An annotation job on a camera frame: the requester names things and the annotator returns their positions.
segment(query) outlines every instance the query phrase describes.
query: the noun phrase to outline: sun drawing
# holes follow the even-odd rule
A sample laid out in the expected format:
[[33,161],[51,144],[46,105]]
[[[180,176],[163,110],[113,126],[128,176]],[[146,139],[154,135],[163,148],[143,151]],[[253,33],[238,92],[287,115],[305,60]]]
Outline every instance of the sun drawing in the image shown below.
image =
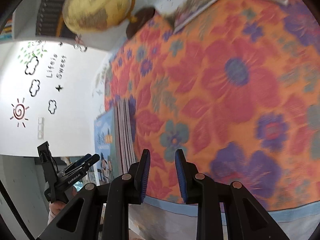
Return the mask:
[[17,98],[17,101],[18,101],[18,104],[16,106],[11,104],[12,107],[13,107],[13,116],[10,118],[10,120],[12,120],[13,118],[17,119],[18,120],[17,127],[19,127],[19,121],[20,120],[27,120],[27,121],[29,120],[29,119],[24,117],[24,115],[26,113],[26,110],[29,107],[28,106],[27,107],[24,106],[24,104],[23,104],[24,103],[24,98],[22,100],[22,103],[19,102],[19,98]]

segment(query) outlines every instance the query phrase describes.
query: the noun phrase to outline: wall socket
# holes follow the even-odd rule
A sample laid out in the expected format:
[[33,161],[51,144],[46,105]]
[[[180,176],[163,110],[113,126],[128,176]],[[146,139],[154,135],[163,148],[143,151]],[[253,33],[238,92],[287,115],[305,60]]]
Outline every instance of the wall socket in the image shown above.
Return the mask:
[[38,139],[41,140],[43,139],[43,128],[44,128],[44,117],[39,117],[38,118]]

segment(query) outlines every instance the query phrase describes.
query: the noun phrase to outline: orange floral tablecloth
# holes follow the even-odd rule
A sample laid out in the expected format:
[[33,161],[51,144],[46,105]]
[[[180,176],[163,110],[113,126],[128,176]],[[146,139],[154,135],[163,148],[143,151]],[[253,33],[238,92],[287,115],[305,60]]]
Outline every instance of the orange floral tablecloth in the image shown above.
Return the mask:
[[129,98],[147,195],[182,203],[174,153],[279,210],[320,198],[320,27],[301,0],[219,0],[172,35],[156,15],[116,54],[105,109]]

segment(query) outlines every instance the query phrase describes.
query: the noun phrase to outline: wall decal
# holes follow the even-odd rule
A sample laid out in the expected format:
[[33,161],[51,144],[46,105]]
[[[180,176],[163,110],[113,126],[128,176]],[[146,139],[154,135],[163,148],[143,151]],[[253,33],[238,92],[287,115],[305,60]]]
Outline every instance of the wall decal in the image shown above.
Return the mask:
[[76,44],[84,45],[83,41],[81,40],[81,34],[77,34],[75,37]]
[[47,69],[47,75],[46,77],[48,78],[52,78],[52,69],[54,69],[53,65],[56,63],[56,60],[57,60],[57,54],[53,54],[53,57],[50,58],[51,61],[50,61],[50,65],[48,65],[48,69]]
[[35,97],[40,90],[40,81],[38,79],[33,79],[31,82],[31,86],[29,88],[30,95]]
[[88,47],[80,44],[74,44],[73,47],[75,49],[80,49],[81,52],[86,52]]
[[47,52],[44,49],[45,41],[30,41],[26,47],[22,47],[20,49],[20,55],[18,55],[18,59],[20,59],[20,63],[24,65],[29,62],[32,56],[42,57],[44,52]]
[[106,81],[106,75],[108,72],[109,68],[107,68],[107,66],[105,65],[101,71],[101,80],[100,80],[100,84],[103,85]]
[[98,84],[99,84],[99,81],[100,81],[100,73],[97,74],[97,77],[96,77],[96,83],[95,83],[95,88],[97,88]]
[[17,101],[18,101],[18,104],[16,106],[14,106],[13,104],[12,107],[13,107],[13,116],[10,117],[10,120],[12,120],[13,118],[17,119],[18,120],[18,124],[17,124],[17,127],[19,127],[19,123],[20,123],[20,120],[27,120],[29,121],[29,119],[25,118],[25,114],[26,114],[26,110],[29,109],[29,107],[25,107],[24,106],[24,98],[22,100],[22,103],[19,102],[19,98],[17,98]]
[[60,92],[61,89],[63,89],[63,87],[60,86],[60,85],[58,85],[58,86],[56,87],[56,90],[58,90],[59,92]]
[[62,55],[61,56],[61,64],[60,66],[58,66],[58,72],[56,74],[56,77],[61,79],[62,78],[62,74],[63,74],[63,71],[64,71],[64,67],[65,67],[65,62],[66,62],[66,56]]
[[50,114],[54,114],[57,110],[57,102],[56,100],[49,100],[48,111]]
[[102,112],[105,112],[104,110],[104,104],[101,104],[100,107],[99,107],[99,112],[100,114],[102,114]]
[[27,63],[27,67],[24,71],[26,75],[33,75],[36,72],[36,67],[39,65],[39,60],[37,56],[33,56],[31,60]]

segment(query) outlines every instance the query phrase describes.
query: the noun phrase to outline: human hand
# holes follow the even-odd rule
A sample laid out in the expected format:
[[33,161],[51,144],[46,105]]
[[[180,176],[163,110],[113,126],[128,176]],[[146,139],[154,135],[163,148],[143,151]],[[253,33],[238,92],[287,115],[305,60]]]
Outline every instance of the human hand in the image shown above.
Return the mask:
[[[77,190],[74,186],[72,186],[71,195],[74,197],[77,194]],[[53,203],[49,203],[49,220],[48,224],[60,213],[60,211],[66,206],[62,201],[55,201]]]

